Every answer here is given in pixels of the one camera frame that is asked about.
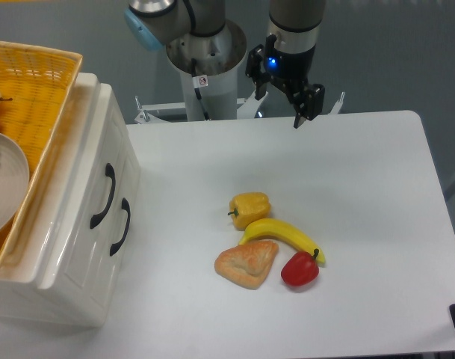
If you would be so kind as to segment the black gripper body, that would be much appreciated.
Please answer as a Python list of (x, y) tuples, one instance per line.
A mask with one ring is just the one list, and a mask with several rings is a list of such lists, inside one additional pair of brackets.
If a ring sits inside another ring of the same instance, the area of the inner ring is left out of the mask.
[(270, 83), (290, 103), (303, 103), (308, 96), (308, 75), (316, 37), (308, 34), (269, 34), (264, 47), (264, 69)]

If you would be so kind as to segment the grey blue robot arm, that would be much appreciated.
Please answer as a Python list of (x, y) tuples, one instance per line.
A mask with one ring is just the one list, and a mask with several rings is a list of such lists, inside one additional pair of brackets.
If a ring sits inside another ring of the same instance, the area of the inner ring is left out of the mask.
[(238, 116), (238, 69), (261, 102), (272, 85), (295, 111), (294, 127), (323, 110), (325, 88), (308, 80), (325, 1), (271, 1), (264, 42), (247, 48), (243, 30), (226, 18), (224, 1), (130, 1), (126, 23), (150, 51), (165, 49), (178, 71), (187, 119)]

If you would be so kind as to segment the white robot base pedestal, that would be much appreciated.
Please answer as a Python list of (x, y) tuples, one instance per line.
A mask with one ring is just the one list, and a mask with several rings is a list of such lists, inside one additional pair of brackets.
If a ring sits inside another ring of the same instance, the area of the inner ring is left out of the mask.
[(189, 121), (237, 117), (238, 68), (247, 53), (238, 25), (226, 20), (212, 37), (186, 34), (167, 45), (166, 52), (180, 76)]

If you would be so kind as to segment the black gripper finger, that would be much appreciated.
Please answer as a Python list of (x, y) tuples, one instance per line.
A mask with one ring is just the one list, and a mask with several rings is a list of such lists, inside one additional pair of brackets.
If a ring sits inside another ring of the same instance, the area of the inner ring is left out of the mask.
[(298, 129), (306, 121), (314, 120), (324, 105), (325, 87), (322, 84), (305, 83), (292, 93), (290, 103), (295, 110), (294, 128)]
[(261, 100), (267, 93), (267, 84), (270, 82), (270, 75), (261, 69), (264, 63), (264, 46), (258, 45), (250, 50), (247, 55), (245, 75), (255, 85), (255, 99)]

